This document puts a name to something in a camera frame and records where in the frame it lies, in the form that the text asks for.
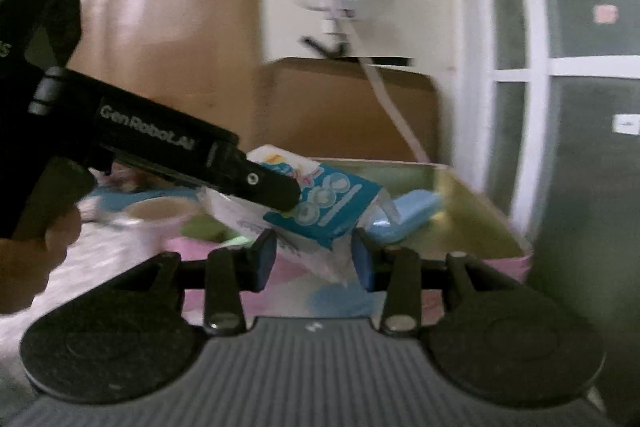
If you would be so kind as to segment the person's left hand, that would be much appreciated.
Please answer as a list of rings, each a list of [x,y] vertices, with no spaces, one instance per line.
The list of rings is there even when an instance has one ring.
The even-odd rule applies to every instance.
[[[66,259],[67,249],[80,235],[81,215],[74,206],[56,219],[44,239],[10,241],[2,239],[1,314],[11,315],[28,309],[46,290],[50,274]]]

